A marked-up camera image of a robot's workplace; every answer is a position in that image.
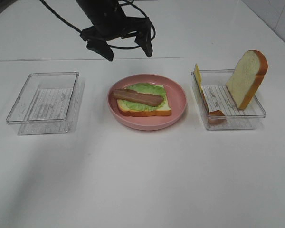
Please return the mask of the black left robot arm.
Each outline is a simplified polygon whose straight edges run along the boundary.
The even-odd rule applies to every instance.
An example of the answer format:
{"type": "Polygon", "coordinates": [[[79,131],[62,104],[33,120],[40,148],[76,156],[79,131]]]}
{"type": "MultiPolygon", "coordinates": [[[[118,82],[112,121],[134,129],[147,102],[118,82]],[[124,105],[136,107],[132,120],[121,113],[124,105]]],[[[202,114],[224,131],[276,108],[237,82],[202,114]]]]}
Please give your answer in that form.
{"type": "Polygon", "coordinates": [[[117,0],[78,0],[77,3],[93,24],[80,32],[82,40],[87,42],[87,49],[112,61],[113,46],[107,42],[135,37],[137,46],[128,49],[141,48],[147,57],[152,56],[152,23],[147,16],[126,16],[117,0]]]}

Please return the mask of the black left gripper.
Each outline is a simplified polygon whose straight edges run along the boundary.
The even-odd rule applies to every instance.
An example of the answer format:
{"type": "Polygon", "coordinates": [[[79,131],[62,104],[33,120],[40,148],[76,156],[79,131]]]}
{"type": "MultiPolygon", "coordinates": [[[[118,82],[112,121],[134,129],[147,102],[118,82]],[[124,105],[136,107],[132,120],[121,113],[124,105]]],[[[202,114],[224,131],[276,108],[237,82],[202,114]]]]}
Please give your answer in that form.
{"type": "Polygon", "coordinates": [[[128,38],[133,33],[135,43],[147,57],[152,56],[152,23],[147,16],[126,16],[117,0],[81,0],[79,6],[93,24],[80,33],[84,41],[88,40],[88,50],[112,61],[114,53],[106,41],[128,38]]]}

